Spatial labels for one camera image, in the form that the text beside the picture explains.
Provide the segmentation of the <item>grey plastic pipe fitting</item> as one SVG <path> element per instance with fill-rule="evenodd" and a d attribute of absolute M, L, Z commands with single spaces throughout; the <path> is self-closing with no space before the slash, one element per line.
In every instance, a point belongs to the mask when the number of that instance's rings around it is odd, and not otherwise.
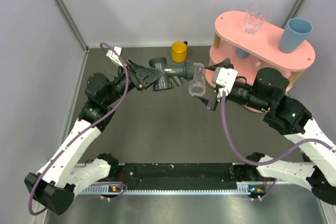
<path fill-rule="evenodd" d="M 154 58 L 149 61 L 151 68 L 164 70 L 165 74 L 153 84 L 153 91 L 163 91 L 173 88 L 171 79 L 177 87 L 183 84 L 182 79 L 187 81 L 194 78 L 194 64 L 186 61 L 184 63 L 168 64 L 165 57 Z"/>

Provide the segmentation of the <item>clear trap with grey nut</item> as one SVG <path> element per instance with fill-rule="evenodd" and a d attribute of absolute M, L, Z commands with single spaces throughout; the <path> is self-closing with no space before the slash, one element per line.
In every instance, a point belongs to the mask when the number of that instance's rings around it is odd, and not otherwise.
<path fill-rule="evenodd" d="M 189 94 L 191 96 L 202 97 L 206 92 L 205 69 L 201 63 L 194 63 L 194 77 L 190 81 Z"/>

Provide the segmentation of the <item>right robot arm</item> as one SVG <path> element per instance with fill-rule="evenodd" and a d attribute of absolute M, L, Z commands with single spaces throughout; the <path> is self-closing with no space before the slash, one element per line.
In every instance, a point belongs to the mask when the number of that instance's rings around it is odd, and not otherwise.
<path fill-rule="evenodd" d="M 259 69 L 253 84 L 249 85 L 228 58 L 206 69 L 214 73 L 216 99 L 213 102 L 200 100 L 212 111 L 220 106 L 225 136 L 232 151 L 244 162 L 246 176 L 252 180 L 259 177 L 283 180 L 335 205 L 335 144 L 323 133 L 311 112 L 285 94 L 289 80 L 277 69 L 267 67 Z M 293 142 L 293 147 L 276 158 L 261 153 L 243 157 L 228 130 L 226 101 L 263 112 L 263 121 Z"/>

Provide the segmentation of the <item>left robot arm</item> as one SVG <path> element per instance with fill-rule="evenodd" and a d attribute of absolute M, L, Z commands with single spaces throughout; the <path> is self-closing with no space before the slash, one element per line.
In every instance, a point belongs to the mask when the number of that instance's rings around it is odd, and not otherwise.
<path fill-rule="evenodd" d="M 52 158 L 36 173 L 29 173 L 24 183 L 29 191 L 28 211 L 32 216 L 51 210 L 65 213 L 74 199 L 101 179 L 114 180 L 119 174 L 118 161 L 101 154 L 79 170 L 75 166 L 90 144 L 106 129 L 115 111 L 132 89 L 139 91 L 163 78 L 167 72 L 150 61 L 149 67 L 131 59 L 117 59 L 118 74 L 109 80 L 94 73 L 87 80 L 88 98 L 69 135 Z"/>

